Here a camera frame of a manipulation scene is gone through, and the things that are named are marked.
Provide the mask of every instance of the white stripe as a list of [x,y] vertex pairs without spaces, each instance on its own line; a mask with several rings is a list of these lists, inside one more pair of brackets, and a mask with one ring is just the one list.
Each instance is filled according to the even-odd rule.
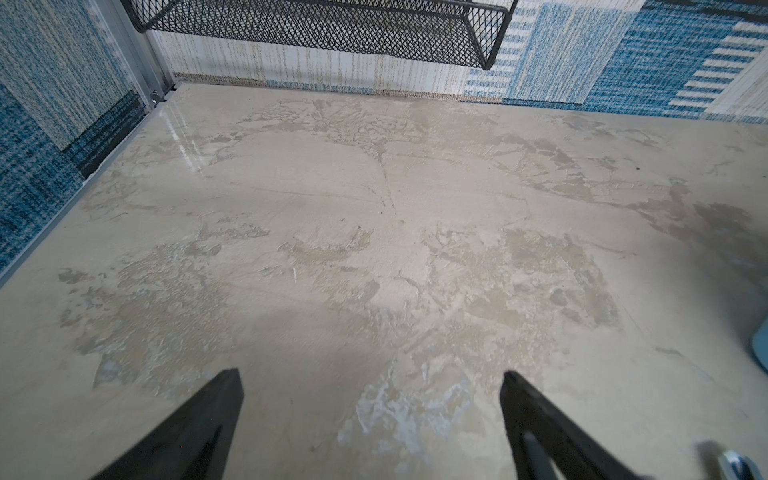
[[499,60],[509,60],[509,61],[520,60],[520,54],[519,53],[510,54],[510,55],[498,54],[498,57],[496,57],[496,61],[499,61]]
[[718,90],[723,90],[725,87],[727,87],[727,84],[715,84],[710,81],[687,81],[685,82],[686,87],[699,87],[699,88],[717,88]]
[[698,111],[685,111],[685,110],[682,110],[682,111],[681,110],[665,110],[661,113],[665,115],[675,115],[675,116],[685,115],[686,117],[698,117],[699,115],[701,115],[701,112],[698,112]]
[[739,57],[756,57],[756,51],[749,50],[734,50],[733,48],[715,48],[712,52],[715,55],[736,55]]
[[710,106],[710,102],[690,101],[690,100],[670,100],[669,105],[674,105],[676,107],[702,107],[702,108],[707,108],[707,107]]
[[528,37],[531,34],[531,30],[521,30],[520,28],[513,28],[512,30],[507,30],[507,33],[505,36],[509,35],[519,35],[521,37]]
[[538,15],[536,15],[535,13],[528,17],[520,17],[517,14],[515,14],[515,23],[534,23],[536,22],[536,17],[538,17]]
[[723,93],[707,108],[707,113],[764,117],[768,114],[768,49],[763,49],[739,72]]
[[706,91],[680,90],[677,92],[678,97],[688,97],[688,98],[717,98],[718,95],[720,94],[709,93]]
[[556,0],[551,3],[568,5],[573,9],[583,7],[611,8],[619,12],[638,12],[645,2],[644,0]]
[[512,75],[515,73],[515,69],[517,68],[517,65],[505,68],[504,70],[499,69],[498,71],[506,73],[505,76],[500,75],[494,75],[493,77],[478,77],[478,80],[488,80],[488,81],[509,81],[512,78]]
[[747,65],[749,63],[745,61],[711,60],[709,58],[704,61],[705,67],[744,68]]
[[733,26],[733,30],[754,31],[756,33],[768,33],[768,25],[760,25],[757,23],[749,23],[749,22],[739,22]]
[[696,70],[696,73],[694,73],[694,77],[736,78],[736,74],[728,73],[727,71]]
[[739,45],[755,45],[757,47],[768,47],[768,40],[765,40],[763,38],[747,38],[747,37],[736,37],[733,35],[728,35],[723,40],[723,43],[735,43]]

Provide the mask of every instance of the black metal mesh basket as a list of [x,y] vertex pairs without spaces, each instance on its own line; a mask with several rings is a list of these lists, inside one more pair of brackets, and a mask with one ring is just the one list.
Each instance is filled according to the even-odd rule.
[[488,70],[511,10],[466,0],[121,0],[139,32],[174,31]]

